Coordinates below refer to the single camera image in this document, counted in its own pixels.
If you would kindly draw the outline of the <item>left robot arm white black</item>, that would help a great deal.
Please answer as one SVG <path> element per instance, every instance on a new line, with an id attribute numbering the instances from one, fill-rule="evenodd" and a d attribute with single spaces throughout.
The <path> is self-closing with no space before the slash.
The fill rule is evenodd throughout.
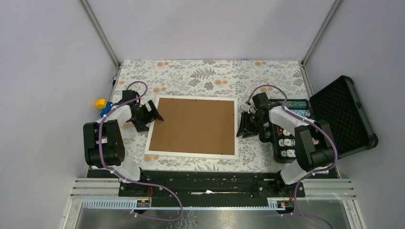
<path id="1" fill-rule="evenodd" d="M 130 190 L 136 196 L 148 191 L 147 181 L 141 179 L 141 168 L 126 157 L 121 134 L 124 124 L 131 124 L 138 133 L 149 131 L 149 124 L 163 121 L 154 102 L 141 103 L 141 96 L 134 90 L 124 90 L 117 103 L 105 99 L 97 100 L 96 109 L 101 111 L 100 119 L 83 126 L 85 161 L 90 167 L 105 169 L 124 183 L 130 183 Z"/>

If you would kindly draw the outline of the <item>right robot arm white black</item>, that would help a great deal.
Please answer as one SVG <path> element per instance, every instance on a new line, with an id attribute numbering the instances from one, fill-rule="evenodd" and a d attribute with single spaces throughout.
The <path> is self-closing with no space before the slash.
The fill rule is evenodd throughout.
<path id="1" fill-rule="evenodd" d="M 294 184 L 335 166 L 337 147 L 328 122 L 299 115 L 288 107 L 288 99 L 272 101 L 266 93 L 252 94 L 246 103 L 252 104 L 254 110 L 241 113 L 237 137 L 258 136 L 262 143 L 275 143 L 273 127 L 276 125 L 293 137 L 289 144 L 282 146 L 294 150 L 295 159 L 276 173 L 270 185 L 276 194 L 285 197 Z"/>

